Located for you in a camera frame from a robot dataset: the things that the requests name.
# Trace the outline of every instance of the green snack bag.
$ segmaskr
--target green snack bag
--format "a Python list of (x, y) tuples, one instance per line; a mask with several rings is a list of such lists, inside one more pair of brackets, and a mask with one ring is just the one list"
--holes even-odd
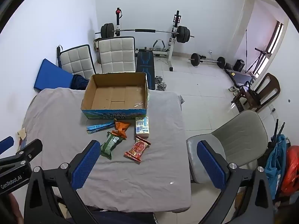
[(120, 136), (113, 135), (111, 132), (108, 132), (107, 141), (101, 145), (101, 155), (107, 157), (111, 160), (111, 151), (119, 144), (123, 138)]

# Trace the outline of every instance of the gray bed sheet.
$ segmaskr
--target gray bed sheet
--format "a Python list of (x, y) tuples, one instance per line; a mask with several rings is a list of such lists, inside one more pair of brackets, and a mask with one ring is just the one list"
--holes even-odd
[[(107, 131), (87, 134), (86, 126), (106, 122), (88, 120), (80, 110), (84, 91), (67, 88), (44, 89), (27, 110), (23, 127), (27, 143), (38, 138), (43, 151), (31, 162), (32, 168), (59, 167), (70, 162), (91, 140), (101, 144)], [(149, 90), (147, 109), (151, 146), (136, 162), (124, 152), (135, 142), (135, 121), (113, 151), (112, 160), (100, 156), (83, 188), (77, 192), (88, 206), (123, 212), (187, 210), (191, 205), (189, 162), (184, 124), (178, 96)]]

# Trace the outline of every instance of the red plastic bag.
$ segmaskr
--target red plastic bag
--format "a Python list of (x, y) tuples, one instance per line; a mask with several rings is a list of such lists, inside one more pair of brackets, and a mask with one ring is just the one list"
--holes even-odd
[(281, 184), (284, 195), (299, 190), (299, 146), (290, 146), (286, 151), (286, 174)]

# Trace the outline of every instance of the window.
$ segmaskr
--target window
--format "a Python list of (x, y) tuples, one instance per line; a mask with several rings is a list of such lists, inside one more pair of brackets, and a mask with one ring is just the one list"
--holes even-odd
[[(271, 40), (266, 48), (266, 51), (273, 54), (278, 41), (280, 39), (280, 36), (282, 34), (282, 29), (283, 29), (283, 24), (279, 21), (277, 21), (277, 24), (275, 26), (273, 35), (271, 37)], [(259, 77), (259, 75), (262, 73), (263, 69), (266, 67), (269, 58), (267, 58), (267, 56), (262, 55), (260, 58), (261, 63), (257, 63), (258, 66), (255, 67), (253, 74), (255, 74), (256, 77)]]

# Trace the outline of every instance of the cardboard paper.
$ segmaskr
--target cardboard paper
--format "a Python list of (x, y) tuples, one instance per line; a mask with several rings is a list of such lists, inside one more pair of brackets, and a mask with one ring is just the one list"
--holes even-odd
[(147, 101), (145, 73), (95, 74), (85, 90), (81, 110), (88, 119), (132, 119), (146, 115)]

